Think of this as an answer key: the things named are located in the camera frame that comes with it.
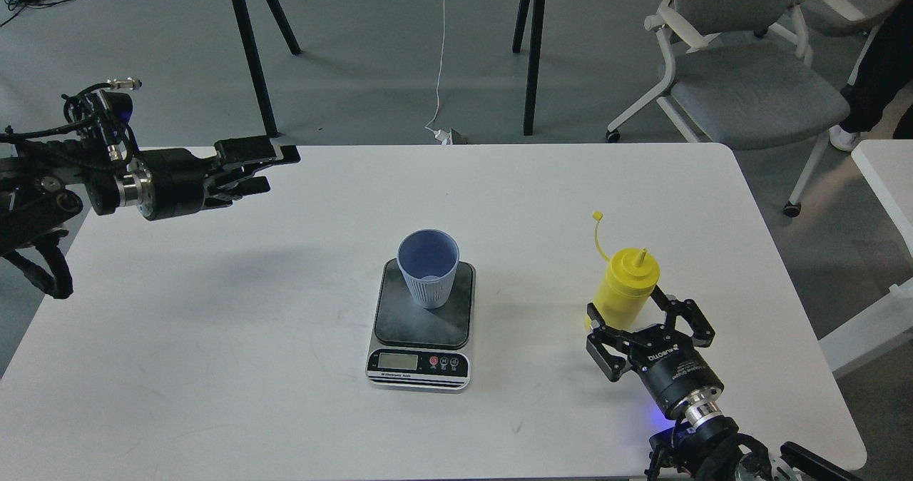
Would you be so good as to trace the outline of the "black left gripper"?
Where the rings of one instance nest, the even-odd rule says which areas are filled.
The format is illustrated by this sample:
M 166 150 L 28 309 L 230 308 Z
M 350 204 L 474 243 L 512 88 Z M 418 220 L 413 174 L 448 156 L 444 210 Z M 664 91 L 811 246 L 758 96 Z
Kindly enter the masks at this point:
M 151 192 L 140 212 L 147 221 L 189 216 L 203 210 L 208 171 L 212 174 L 253 175 L 271 166 L 299 163 L 296 146 L 279 146 L 270 137 L 229 138 L 215 142 L 215 160 L 197 157 L 188 149 L 166 148 L 140 154 L 151 181 Z M 245 196 L 270 192 L 265 176 L 248 176 L 208 186 L 208 207 L 229 207 Z

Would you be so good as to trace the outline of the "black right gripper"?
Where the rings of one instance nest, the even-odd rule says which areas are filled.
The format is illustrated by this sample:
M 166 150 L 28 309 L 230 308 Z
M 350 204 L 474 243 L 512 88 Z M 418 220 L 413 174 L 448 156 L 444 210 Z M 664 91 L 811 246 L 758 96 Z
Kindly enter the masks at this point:
M 661 328 L 644 328 L 635 333 L 612 328 L 594 303 L 587 305 L 591 332 L 585 350 L 610 383 L 635 371 L 666 419 L 678 419 L 680 403 L 695 390 L 714 389 L 720 394 L 724 384 L 695 350 L 711 346 L 716 331 L 692 299 L 678 301 L 658 286 L 651 293 L 653 302 L 665 313 Z M 682 318 L 691 337 L 676 331 Z

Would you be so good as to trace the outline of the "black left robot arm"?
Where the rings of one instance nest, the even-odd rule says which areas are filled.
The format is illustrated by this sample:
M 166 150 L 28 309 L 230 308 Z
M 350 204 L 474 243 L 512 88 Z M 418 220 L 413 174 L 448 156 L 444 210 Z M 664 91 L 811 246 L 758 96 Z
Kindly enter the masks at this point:
M 147 221 L 169 220 L 268 192 L 262 170 L 300 162 L 296 147 L 267 136 L 218 141 L 210 157 L 178 147 L 143 151 L 128 123 L 130 92 L 140 87 L 134 78 L 98 82 L 63 95 L 65 126 L 2 133 L 14 150 L 1 166 L 2 257 L 55 299 L 73 292 L 59 246 L 66 221 L 83 210 L 73 186 L 84 186 L 100 216 L 136 207 Z

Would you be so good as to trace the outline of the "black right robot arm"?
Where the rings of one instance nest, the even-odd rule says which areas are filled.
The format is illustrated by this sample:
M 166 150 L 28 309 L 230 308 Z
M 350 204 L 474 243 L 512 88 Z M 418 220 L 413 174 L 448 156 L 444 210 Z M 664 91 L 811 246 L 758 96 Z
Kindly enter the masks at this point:
M 699 348 L 712 344 L 715 331 L 697 303 L 668 297 L 658 287 L 651 299 L 665 320 L 635 332 L 613 328 L 593 303 L 585 348 L 616 383 L 633 371 L 672 426 L 652 435 L 645 474 L 658 480 L 662 470 L 684 472 L 694 480 L 854 480 L 855 475 L 795 442 L 773 454 L 742 433 L 724 416 L 718 398 L 724 384 Z

